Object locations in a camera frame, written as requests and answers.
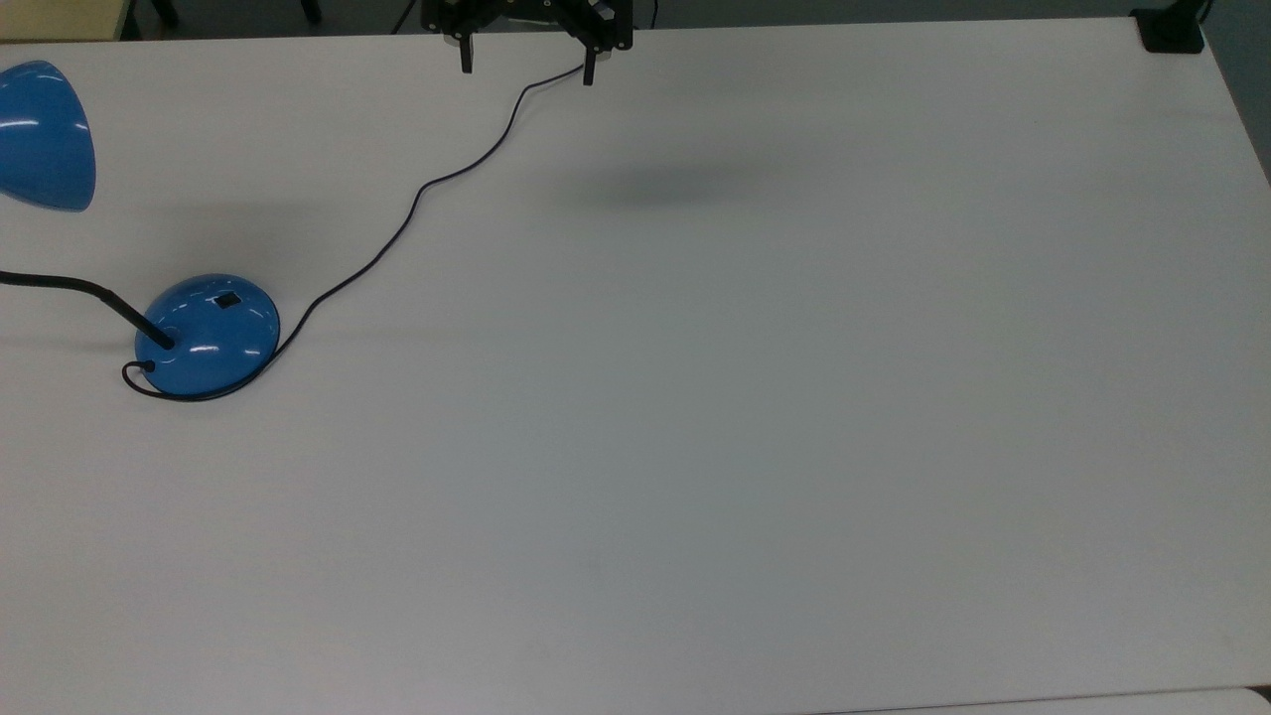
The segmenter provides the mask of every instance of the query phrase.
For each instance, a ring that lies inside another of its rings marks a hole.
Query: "blue desk lamp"
[[[84,107],[66,76],[36,61],[0,72],[0,192],[64,211],[93,201],[97,161]],[[114,292],[85,279],[0,271],[0,283],[88,292],[127,317],[139,333],[137,362],[165,395],[216,396],[263,371],[278,343],[278,311],[247,278],[196,276],[137,312]]]

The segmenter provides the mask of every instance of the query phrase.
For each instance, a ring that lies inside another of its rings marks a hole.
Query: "blue lamp shade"
[[[0,192],[83,211],[95,185],[93,136],[66,76],[44,61],[0,72]]]

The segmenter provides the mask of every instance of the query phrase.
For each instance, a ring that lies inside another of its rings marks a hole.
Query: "blue lamp base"
[[[175,342],[164,349],[137,333],[137,361],[153,362],[146,380],[168,395],[229,389],[263,368],[278,344],[278,310],[247,278],[210,273],[182,281],[155,298],[146,319]]]

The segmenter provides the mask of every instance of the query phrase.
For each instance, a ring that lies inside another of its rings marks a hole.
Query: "white table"
[[[283,329],[564,36],[25,46],[6,269]],[[1271,682],[1271,189],[1130,19],[642,33],[229,400],[4,290],[6,714],[763,715]]]

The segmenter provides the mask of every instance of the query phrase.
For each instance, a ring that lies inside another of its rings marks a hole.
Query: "power cord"
[[[572,69],[572,70],[569,70],[567,72],[561,72],[561,74],[558,74],[555,76],[550,76],[548,79],[539,80],[539,81],[535,81],[533,84],[527,84],[525,86],[525,89],[521,89],[521,94],[520,94],[520,97],[516,98],[516,104],[512,107],[512,114],[511,114],[511,117],[508,117],[507,126],[503,127],[503,133],[500,135],[498,141],[496,141],[493,146],[491,146],[484,154],[480,155],[479,159],[477,159],[472,164],[468,164],[466,166],[464,166],[464,168],[461,168],[459,170],[451,171],[451,173],[449,173],[449,174],[446,174],[444,177],[435,178],[435,179],[425,183],[423,185],[421,185],[419,190],[414,192],[414,201],[411,202],[411,210],[407,212],[405,220],[403,220],[402,225],[398,226],[397,231],[393,234],[393,237],[390,237],[388,240],[388,243],[385,243],[384,246],[380,248],[379,253],[376,253],[375,257],[371,258],[371,260],[369,263],[366,263],[365,265],[362,265],[357,272],[355,272],[353,274],[348,276],[347,278],[339,281],[339,283],[337,283],[334,287],[332,287],[327,292],[324,292],[324,293],[319,295],[316,298],[314,298],[314,301],[309,304],[309,307],[305,309],[304,314],[300,315],[300,320],[296,321],[296,326],[291,328],[291,334],[287,335],[287,339],[282,340],[282,344],[280,344],[278,347],[276,347],[273,349],[273,353],[269,354],[269,359],[266,361],[254,373],[252,373],[250,376],[243,378],[241,381],[239,381],[239,382],[236,382],[236,384],[234,384],[234,385],[231,385],[229,387],[225,387],[225,389],[221,389],[221,390],[217,390],[217,391],[203,392],[203,394],[198,394],[198,395],[168,395],[168,394],[164,394],[164,392],[156,392],[156,391],[153,391],[153,390],[146,390],[146,389],[139,386],[137,384],[132,382],[132,377],[128,375],[128,371],[131,371],[131,370],[139,370],[139,371],[141,371],[144,373],[153,373],[155,371],[155,364],[154,364],[153,361],[133,361],[133,362],[127,363],[126,366],[123,366],[123,368],[119,371],[119,373],[123,376],[123,382],[127,384],[127,386],[131,387],[133,391],[136,391],[136,392],[139,392],[141,395],[145,395],[146,398],[154,398],[155,400],[168,400],[170,403],[207,403],[208,400],[216,400],[219,398],[225,398],[228,395],[233,395],[233,394],[243,390],[244,387],[247,387],[252,382],[254,382],[255,378],[261,377],[261,375],[264,373],[264,371],[267,371],[269,368],[269,366],[272,366],[278,359],[278,356],[281,356],[287,349],[287,347],[291,345],[291,342],[294,339],[296,339],[296,334],[300,333],[300,329],[305,326],[306,321],[309,321],[309,316],[313,314],[313,311],[315,309],[318,309],[319,305],[323,304],[323,301],[325,301],[328,297],[336,295],[341,290],[344,290],[346,287],[348,287],[350,283],[352,283],[357,278],[360,278],[364,274],[366,274],[366,272],[370,271],[371,268],[374,268],[375,264],[380,262],[380,258],[383,258],[384,254],[388,253],[390,248],[393,248],[393,245],[398,241],[398,239],[402,237],[402,234],[405,232],[407,226],[411,225],[411,220],[414,218],[414,212],[419,207],[419,199],[423,198],[423,194],[425,194],[426,190],[428,190],[433,185],[437,185],[440,183],[446,183],[447,180],[451,180],[451,179],[455,179],[455,178],[459,178],[459,177],[466,174],[468,171],[470,171],[470,170],[475,169],[477,166],[484,164],[486,160],[489,159],[494,154],[494,151],[498,151],[498,149],[503,145],[503,142],[507,141],[507,136],[512,132],[512,124],[516,123],[516,114],[520,112],[521,103],[525,102],[525,95],[529,94],[530,90],[538,89],[540,86],[544,86],[544,85],[548,85],[548,84],[552,84],[552,83],[555,83],[555,81],[561,81],[562,79],[566,79],[568,76],[576,75],[580,71],[582,71],[582,65],[578,65],[577,67],[574,67],[574,69]]]
[[[409,3],[405,4],[405,10],[402,10],[402,17],[398,18],[398,24],[393,25],[393,32],[390,32],[389,34],[397,34],[398,32],[402,30],[402,25],[405,24],[405,19],[411,17],[411,10],[414,9],[414,4],[418,1],[419,0],[411,0]]]

